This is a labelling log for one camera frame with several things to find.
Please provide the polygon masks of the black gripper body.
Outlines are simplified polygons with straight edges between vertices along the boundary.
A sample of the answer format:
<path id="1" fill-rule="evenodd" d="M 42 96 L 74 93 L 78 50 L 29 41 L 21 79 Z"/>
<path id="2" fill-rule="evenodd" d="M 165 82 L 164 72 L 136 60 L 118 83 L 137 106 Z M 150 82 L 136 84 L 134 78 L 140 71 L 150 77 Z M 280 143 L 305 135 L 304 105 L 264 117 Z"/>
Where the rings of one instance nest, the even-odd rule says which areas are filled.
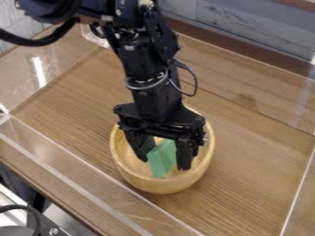
<path id="1" fill-rule="evenodd" d="M 181 102 L 181 94 L 173 89 L 158 92 L 133 91 L 133 102 L 121 103 L 113 108 L 118 128 L 122 130 L 145 129 L 153 137 L 174 142 L 181 136 L 204 145 L 205 118 L 189 110 Z"/>

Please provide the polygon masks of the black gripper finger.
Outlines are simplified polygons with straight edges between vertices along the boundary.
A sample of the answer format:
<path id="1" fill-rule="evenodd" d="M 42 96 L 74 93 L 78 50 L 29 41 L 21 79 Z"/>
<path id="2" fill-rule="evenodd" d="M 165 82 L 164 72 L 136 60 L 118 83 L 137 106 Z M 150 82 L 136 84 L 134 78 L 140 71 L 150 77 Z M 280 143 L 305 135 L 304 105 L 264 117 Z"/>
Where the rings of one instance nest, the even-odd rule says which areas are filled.
<path id="1" fill-rule="evenodd" d="M 136 157 L 142 162 L 146 162 L 146 154 L 156 146 L 153 136 L 146 132 L 145 129 L 124 130 L 124 135 Z"/>
<path id="2" fill-rule="evenodd" d="M 174 142 L 177 170 L 188 171 L 192 167 L 192 161 L 197 155 L 197 142 L 186 136 L 181 136 Z"/>

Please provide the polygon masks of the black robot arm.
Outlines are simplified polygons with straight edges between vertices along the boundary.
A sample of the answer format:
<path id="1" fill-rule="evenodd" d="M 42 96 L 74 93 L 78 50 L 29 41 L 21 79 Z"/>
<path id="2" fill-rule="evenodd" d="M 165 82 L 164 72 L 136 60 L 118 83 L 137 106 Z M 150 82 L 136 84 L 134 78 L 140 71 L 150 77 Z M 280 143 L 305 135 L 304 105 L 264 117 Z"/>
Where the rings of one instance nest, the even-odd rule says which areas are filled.
<path id="1" fill-rule="evenodd" d="M 133 101 L 113 108 L 117 125 L 141 161 L 154 147 L 153 139 L 174 141 L 180 171 L 192 167 L 204 145 L 205 119 L 182 105 L 174 55 L 178 34 L 166 25 L 157 0 L 14 0 L 17 7 L 37 21 L 57 24 L 73 20 L 88 24 L 108 41 L 120 60 L 125 88 Z"/>

